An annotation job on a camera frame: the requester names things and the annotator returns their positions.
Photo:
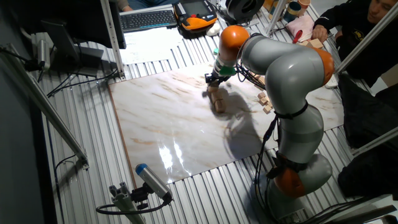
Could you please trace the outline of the person right hand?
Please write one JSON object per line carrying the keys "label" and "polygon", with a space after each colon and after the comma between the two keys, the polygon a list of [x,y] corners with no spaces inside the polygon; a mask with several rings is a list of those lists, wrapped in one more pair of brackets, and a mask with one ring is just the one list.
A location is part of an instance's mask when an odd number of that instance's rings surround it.
{"label": "person right hand", "polygon": [[322,25],[316,25],[312,31],[312,39],[318,39],[320,42],[326,41],[328,38],[328,30]]}

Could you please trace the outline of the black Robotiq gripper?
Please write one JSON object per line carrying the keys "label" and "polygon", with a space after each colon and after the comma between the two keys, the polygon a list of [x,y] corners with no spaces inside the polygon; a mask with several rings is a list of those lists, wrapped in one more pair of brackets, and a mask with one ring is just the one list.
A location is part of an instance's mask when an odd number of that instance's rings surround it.
{"label": "black Robotiq gripper", "polygon": [[229,76],[218,76],[216,73],[206,73],[205,82],[207,86],[218,86],[219,88],[230,87],[231,84],[228,81]]}

